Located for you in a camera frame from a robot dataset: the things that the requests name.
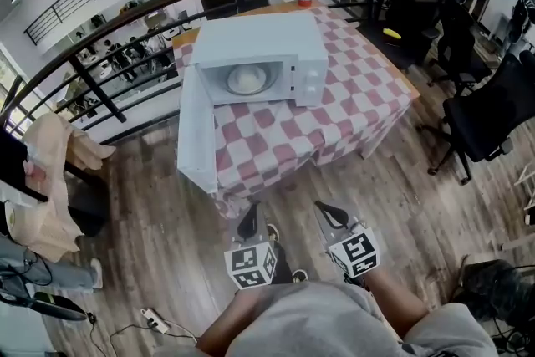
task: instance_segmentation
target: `white microwave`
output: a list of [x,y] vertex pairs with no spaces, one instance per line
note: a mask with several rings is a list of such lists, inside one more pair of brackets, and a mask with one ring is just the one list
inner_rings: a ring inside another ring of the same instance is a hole
[[202,24],[181,93],[177,168],[217,191],[214,105],[322,100],[328,55],[310,12],[233,17]]

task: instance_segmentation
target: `shoe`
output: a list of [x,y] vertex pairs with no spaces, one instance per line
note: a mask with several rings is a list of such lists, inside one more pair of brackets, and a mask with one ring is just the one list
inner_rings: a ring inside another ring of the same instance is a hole
[[280,239],[278,229],[272,223],[267,224],[267,235],[269,236],[269,241],[278,242],[278,240]]
[[97,258],[91,259],[91,267],[96,273],[96,279],[94,280],[93,288],[102,288],[104,287],[104,282],[102,279],[102,263]]
[[302,283],[308,281],[308,274],[304,269],[296,269],[293,271],[292,279],[294,283]]

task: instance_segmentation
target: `pink and white checkered tablecloth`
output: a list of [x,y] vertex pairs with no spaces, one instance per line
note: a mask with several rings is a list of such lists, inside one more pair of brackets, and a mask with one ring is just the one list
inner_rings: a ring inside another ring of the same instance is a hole
[[[326,7],[312,8],[329,53],[322,104],[290,101],[220,105],[216,117],[219,192],[224,217],[247,210],[254,195],[311,160],[327,164],[353,150],[369,156],[418,97],[377,48]],[[175,49],[179,75],[192,44]]]

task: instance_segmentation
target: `office chair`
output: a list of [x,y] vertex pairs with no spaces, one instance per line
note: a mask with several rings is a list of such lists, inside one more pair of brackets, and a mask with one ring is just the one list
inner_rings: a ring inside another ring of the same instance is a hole
[[444,35],[438,43],[438,59],[432,59],[429,66],[438,64],[447,75],[431,80],[428,85],[450,80],[456,86],[457,97],[466,88],[472,91],[474,84],[479,84],[492,72],[474,50],[476,39],[471,33],[474,25],[471,15],[455,2],[447,3],[443,10]]
[[461,180],[464,186],[471,180],[466,156],[473,162],[491,161],[512,150],[509,134],[535,116],[535,69],[527,63],[527,54],[522,54],[523,66],[514,55],[508,54],[480,89],[466,97],[444,101],[443,121],[450,125],[451,134],[429,125],[416,126],[419,132],[428,130],[450,143],[438,166],[427,170],[428,174],[434,176],[457,152],[466,171],[466,177]]

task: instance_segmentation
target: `microwave door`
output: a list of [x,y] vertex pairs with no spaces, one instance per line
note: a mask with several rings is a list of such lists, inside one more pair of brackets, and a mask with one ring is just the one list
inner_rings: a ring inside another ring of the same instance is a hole
[[195,65],[184,72],[176,167],[203,191],[217,192],[213,103]]

